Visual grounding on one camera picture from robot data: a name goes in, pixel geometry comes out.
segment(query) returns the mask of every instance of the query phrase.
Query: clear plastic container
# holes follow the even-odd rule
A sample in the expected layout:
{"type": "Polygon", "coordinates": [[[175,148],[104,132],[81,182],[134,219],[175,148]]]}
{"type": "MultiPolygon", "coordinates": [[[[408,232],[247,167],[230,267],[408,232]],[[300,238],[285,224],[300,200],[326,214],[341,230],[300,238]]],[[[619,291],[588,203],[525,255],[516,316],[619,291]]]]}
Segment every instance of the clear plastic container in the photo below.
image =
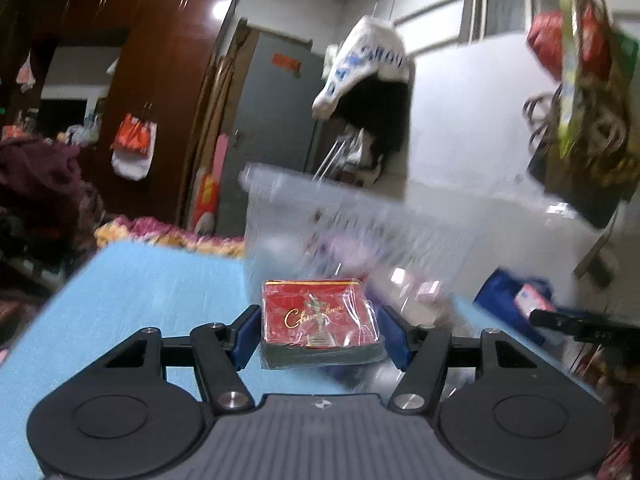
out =
{"type": "Polygon", "coordinates": [[[248,164],[245,273],[249,299],[268,280],[364,279],[376,267],[412,269],[446,294],[476,234],[401,203],[301,173],[248,164]]]}

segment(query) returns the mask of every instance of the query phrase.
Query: wooden wardrobe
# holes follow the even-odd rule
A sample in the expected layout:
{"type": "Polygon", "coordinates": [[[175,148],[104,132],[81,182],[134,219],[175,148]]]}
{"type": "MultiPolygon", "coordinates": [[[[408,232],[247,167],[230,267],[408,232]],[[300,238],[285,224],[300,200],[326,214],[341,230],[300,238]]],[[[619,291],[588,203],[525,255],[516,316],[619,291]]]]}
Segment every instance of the wooden wardrobe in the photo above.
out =
{"type": "MultiPolygon", "coordinates": [[[[198,96],[235,5],[236,0],[12,0],[0,16],[0,33],[6,31],[4,40],[0,36],[5,53],[0,106],[9,102],[5,121],[24,106],[20,100],[26,98],[14,81],[30,48],[47,45],[52,56],[60,42],[113,46],[123,41],[100,140],[89,160],[83,153],[82,165],[92,166],[87,173],[107,211],[179,223],[190,184],[198,96]],[[150,170],[138,182],[111,168],[110,145],[127,113],[158,124],[150,170]]],[[[36,79],[46,74],[50,55],[32,59],[36,79]]],[[[31,92],[36,95],[27,98],[33,107],[39,94],[31,92]]]]}

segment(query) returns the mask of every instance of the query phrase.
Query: red bag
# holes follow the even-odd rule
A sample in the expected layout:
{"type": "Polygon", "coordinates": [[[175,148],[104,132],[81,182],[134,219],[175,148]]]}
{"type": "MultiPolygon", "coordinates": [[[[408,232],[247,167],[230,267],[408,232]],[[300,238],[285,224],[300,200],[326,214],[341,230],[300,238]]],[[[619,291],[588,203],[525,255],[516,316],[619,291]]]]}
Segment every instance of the red bag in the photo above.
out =
{"type": "Polygon", "coordinates": [[[147,156],[151,145],[151,129],[145,121],[127,114],[118,128],[116,138],[111,145],[112,150],[124,150],[147,156]]]}
{"type": "MultiPolygon", "coordinates": [[[[556,79],[562,79],[562,12],[543,12],[535,17],[527,43],[542,66],[556,79]]],[[[593,6],[582,15],[582,72],[606,81],[611,70],[609,43],[596,19],[593,6]]]]}

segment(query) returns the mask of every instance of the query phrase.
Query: red sign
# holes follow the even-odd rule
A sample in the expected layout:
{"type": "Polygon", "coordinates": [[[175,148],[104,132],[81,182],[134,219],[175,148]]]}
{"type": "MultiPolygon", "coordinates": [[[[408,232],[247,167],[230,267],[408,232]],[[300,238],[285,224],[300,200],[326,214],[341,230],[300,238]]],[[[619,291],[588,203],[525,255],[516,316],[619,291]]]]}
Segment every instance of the red sign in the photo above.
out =
{"type": "Polygon", "coordinates": [[[301,61],[285,56],[284,54],[278,54],[277,52],[273,54],[271,63],[275,66],[282,67],[284,70],[291,70],[292,72],[300,72],[300,67],[302,66],[301,61]]]}

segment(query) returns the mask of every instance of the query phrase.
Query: clothes hanging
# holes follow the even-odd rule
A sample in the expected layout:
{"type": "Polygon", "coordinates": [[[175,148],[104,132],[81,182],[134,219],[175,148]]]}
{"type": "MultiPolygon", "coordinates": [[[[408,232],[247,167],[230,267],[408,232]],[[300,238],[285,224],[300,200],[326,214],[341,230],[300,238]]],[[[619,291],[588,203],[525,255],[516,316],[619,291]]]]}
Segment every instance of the clothes hanging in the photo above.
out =
{"type": "Polygon", "coordinates": [[[151,161],[154,158],[154,149],[156,146],[156,131],[158,130],[158,125],[152,122],[148,122],[147,124],[151,132],[151,141],[149,143],[149,149],[146,156],[126,152],[124,150],[113,150],[113,155],[111,155],[111,166],[113,167],[113,172],[122,178],[126,178],[128,180],[142,180],[149,172],[149,168],[151,168],[151,161]]]}
{"type": "Polygon", "coordinates": [[[316,119],[329,119],[340,99],[363,79],[408,83],[410,70],[402,38],[389,22],[364,16],[335,58],[329,78],[312,105],[316,119]]]}

